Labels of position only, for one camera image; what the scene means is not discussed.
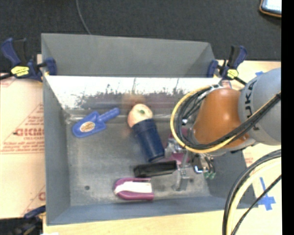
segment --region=gray bin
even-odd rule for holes
[[[44,78],[47,224],[71,224],[222,210],[245,169],[241,152],[216,158],[221,173],[204,179],[188,169],[185,191],[172,189],[176,173],[153,177],[153,201],[125,201],[113,184],[133,177],[144,156],[127,125],[133,102],[154,113],[164,147],[174,105],[188,91],[214,84],[205,78],[214,58],[208,43],[160,39],[42,34],[43,58],[57,76]],[[92,111],[120,108],[106,129],[76,138],[72,126]]]

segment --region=electronic device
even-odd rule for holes
[[[259,10],[267,15],[282,17],[282,0],[261,0]]]

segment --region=blue plastic scoop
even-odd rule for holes
[[[106,128],[105,122],[115,118],[119,114],[119,108],[114,108],[102,115],[100,115],[97,111],[91,112],[72,127],[72,132],[74,136],[78,138],[90,136],[104,130]]]

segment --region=black object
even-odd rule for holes
[[[171,174],[177,170],[176,161],[140,164],[134,168],[135,177],[146,178]]]
[[[261,0],[260,11],[274,17],[282,17],[282,0]]]

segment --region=white and purple object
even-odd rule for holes
[[[115,195],[124,200],[153,200],[150,178],[121,178],[113,187]]]

